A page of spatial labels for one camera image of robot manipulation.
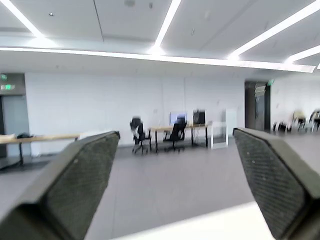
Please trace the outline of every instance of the ceiling panel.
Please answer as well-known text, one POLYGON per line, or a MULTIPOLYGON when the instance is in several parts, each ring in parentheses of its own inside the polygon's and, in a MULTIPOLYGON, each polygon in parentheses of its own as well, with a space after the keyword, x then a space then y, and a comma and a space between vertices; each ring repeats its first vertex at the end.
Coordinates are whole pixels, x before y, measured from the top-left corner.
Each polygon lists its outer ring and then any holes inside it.
POLYGON ((46 37, 102 41, 93 0, 12 2, 46 37))
POLYGON ((213 53, 224 51, 227 56, 311 2, 313 0, 258 0, 234 19, 228 28, 216 35, 208 45, 205 45, 203 51, 213 53))
POLYGON ((183 0, 162 45, 198 50, 212 36, 225 28, 243 8, 247 8, 255 1, 183 0))
POLYGON ((318 65, 320 64, 320 53, 306 57, 304 59, 300 59, 300 60, 296 61, 295 63, 296 64, 308 64, 308 65, 313 65, 313 66, 318 67, 318 65))
POLYGON ((25 29, 26 27, 0 2, 0 32, 29 31, 25 29))
POLYGON ((124 0, 95 0, 95 3, 105 38, 154 42, 171 0, 136 0, 132 7, 125 5, 124 0))
POLYGON ((284 61, 290 55, 320 45, 319 23, 320 11, 278 33, 270 40, 262 42, 241 57, 250 60, 272 56, 284 61))

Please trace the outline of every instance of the chair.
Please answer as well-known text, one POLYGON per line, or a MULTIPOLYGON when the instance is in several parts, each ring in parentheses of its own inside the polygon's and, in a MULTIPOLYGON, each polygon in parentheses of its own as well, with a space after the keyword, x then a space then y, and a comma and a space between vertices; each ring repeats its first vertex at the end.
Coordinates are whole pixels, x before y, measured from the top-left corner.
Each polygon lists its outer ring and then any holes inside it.
POLYGON ((300 128, 304 128, 306 126, 306 116, 301 110, 296 110, 293 112, 292 116, 292 125, 293 123, 296 123, 298 126, 298 131, 300 128))
POLYGON ((314 123, 314 125, 316 126, 316 131, 318 131, 320 126, 320 109, 316 109, 313 111, 310 116, 310 122, 314 123))
POLYGON ((149 145, 151 145, 151 136, 146 136, 144 132, 144 124, 138 117, 133 117, 130 122, 130 128, 133 133, 134 146, 132 152, 134 154, 141 150, 141 154, 148 154, 148 148, 144 146, 144 140, 149 140, 149 145))
POLYGON ((172 147, 165 148, 165 151, 170 150, 178 150, 180 152, 180 149, 185 150, 184 146, 175 146, 176 142, 184 141, 185 140, 185 128, 187 126, 187 123, 175 123, 173 125, 172 132, 170 134, 170 137, 167 139, 167 135, 165 135, 165 138, 163 139, 164 142, 172 142, 172 147))

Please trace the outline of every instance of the white table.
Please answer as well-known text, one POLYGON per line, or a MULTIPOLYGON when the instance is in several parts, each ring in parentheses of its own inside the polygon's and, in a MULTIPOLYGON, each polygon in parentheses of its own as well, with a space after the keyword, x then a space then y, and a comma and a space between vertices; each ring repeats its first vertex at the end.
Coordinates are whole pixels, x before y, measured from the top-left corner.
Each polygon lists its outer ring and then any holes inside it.
POLYGON ((218 148, 227 148, 228 147, 228 126, 225 122, 212 122, 208 124, 211 126, 211 149, 218 149, 218 148), (220 142, 214 144, 214 129, 217 128, 224 128, 225 129, 225 142, 220 142))

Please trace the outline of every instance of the dark door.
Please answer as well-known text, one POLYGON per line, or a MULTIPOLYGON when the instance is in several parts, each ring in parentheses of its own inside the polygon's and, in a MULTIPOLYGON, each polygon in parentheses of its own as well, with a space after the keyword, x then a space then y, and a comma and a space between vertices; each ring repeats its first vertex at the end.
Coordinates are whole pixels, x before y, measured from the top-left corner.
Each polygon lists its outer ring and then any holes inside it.
POLYGON ((270 131, 270 86, 267 82, 247 81, 245 86, 245 127, 270 131))

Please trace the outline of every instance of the computer monitor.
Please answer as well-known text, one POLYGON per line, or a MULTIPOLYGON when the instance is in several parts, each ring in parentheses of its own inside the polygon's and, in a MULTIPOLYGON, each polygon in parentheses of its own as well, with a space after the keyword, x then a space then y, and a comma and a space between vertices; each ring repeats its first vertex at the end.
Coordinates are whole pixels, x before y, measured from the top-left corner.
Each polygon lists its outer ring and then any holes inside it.
POLYGON ((174 125, 177 122, 177 119, 183 119, 184 122, 187 122, 187 113, 186 112, 170 112, 169 122, 170 125, 174 125))

